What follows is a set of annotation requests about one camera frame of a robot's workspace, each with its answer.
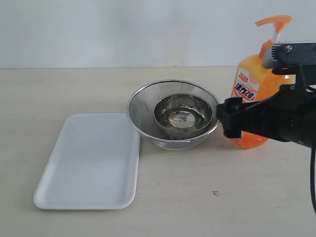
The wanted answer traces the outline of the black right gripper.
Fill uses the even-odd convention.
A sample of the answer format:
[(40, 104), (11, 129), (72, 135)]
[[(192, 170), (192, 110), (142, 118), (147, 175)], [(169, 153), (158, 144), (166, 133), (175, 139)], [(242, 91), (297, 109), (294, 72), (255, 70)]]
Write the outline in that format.
[(316, 142), (316, 66), (286, 65), (272, 69), (275, 75), (294, 75), (266, 101), (244, 103), (241, 97), (225, 99), (216, 107), (224, 136), (240, 138), (241, 133), (283, 142)]

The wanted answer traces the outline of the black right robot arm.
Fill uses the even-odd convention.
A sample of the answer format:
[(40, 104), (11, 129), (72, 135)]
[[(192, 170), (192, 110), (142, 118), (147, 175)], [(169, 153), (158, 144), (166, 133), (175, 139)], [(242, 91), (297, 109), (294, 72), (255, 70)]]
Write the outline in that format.
[(316, 81), (314, 65), (284, 65), (272, 70), (278, 75), (294, 74), (294, 84), (283, 84), (273, 96), (258, 102), (243, 103), (242, 98), (227, 98), (217, 105), (217, 117), (224, 135), (239, 138), (241, 132), (281, 142), (294, 142), (312, 148), (316, 145)]

